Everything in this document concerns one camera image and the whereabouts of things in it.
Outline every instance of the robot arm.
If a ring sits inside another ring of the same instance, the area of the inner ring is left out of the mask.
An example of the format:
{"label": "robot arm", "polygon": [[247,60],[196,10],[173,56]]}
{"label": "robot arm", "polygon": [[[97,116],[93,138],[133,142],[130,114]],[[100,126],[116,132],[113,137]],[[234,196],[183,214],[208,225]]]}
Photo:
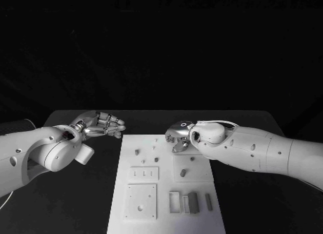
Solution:
{"label": "robot arm", "polygon": [[44,127],[0,136],[0,197],[45,172],[58,172],[75,159],[87,164],[94,149],[82,141],[103,135],[121,138],[124,121],[90,111],[69,125]]}
{"label": "robot arm", "polygon": [[[185,121],[176,123],[166,133],[167,141],[180,139],[173,153],[186,150],[186,138],[206,158],[250,172],[291,176],[323,191],[323,143],[289,139],[237,124],[229,129],[219,122],[198,121],[191,127]],[[182,134],[175,127],[182,127]]]}

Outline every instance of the robotic hand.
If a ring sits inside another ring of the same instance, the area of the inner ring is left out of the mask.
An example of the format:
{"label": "robotic hand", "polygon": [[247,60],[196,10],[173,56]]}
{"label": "robotic hand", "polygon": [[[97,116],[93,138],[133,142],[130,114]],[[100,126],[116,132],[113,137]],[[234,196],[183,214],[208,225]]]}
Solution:
{"label": "robotic hand", "polygon": [[250,172],[291,176],[323,191],[323,143],[289,139],[219,120],[178,122],[166,132],[166,141],[175,142],[175,138],[173,153],[192,143],[206,158]]}
{"label": "robotic hand", "polygon": [[121,138],[124,129],[124,121],[116,116],[88,111],[69,125],[0,136],[0,197],[42,173],[58,172],[74,159],[85,165],[94,149],[82,141],[103,135]]}

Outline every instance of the bolt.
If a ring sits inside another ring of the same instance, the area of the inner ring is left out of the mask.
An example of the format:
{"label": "bolt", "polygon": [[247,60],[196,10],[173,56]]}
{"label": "bolt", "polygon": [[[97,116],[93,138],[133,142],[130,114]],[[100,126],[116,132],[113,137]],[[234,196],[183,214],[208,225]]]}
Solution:
{"label": "bolt", "polygon": [[186,169],[182,169],[180,171],[180,177],[185,177],[186,176]]}

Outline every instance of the white cable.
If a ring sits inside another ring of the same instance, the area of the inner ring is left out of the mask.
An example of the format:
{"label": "white cable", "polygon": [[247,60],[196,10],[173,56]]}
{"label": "white cable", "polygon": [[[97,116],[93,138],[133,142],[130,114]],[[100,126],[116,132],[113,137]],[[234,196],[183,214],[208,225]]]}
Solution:
{"label": "white cable", "polygon": [[5,204],[7,203],[7,201],[9,201],[10,197],[12,197],[12,194],[13,194],[13,191],[10,193],[10,196],[9,196],[7,200],[5,201]]}
{"label": "white cable", "polygon": [[235,124],[235,123],[232,123],[229,121],[224,121],[224,120],[209,120],[209,121],[198,121],[198,122],[218,122],[218,123],[228,123],[228,124],[231,124],[235,127],[240,126],[238,124]]}

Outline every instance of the black table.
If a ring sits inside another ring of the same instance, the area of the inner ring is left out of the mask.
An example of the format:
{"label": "black table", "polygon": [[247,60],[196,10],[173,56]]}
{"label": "black table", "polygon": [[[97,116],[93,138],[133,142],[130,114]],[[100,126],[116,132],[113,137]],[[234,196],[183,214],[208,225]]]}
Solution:
{"label": "black table", "polygon": [[[69,124],[87,110],[55,111],[45,126]],[[124,134],[165,134],[179,120],[228,120],[283,136],[264,111],[110,111]],[[59,172],[42,174],[15,191],[0,210],[0,234],[107,233],[121,139],[95,137],[95,154]],[[227,233],[323,233],[323,194],[284,175],[242,171],[211,161]]]}

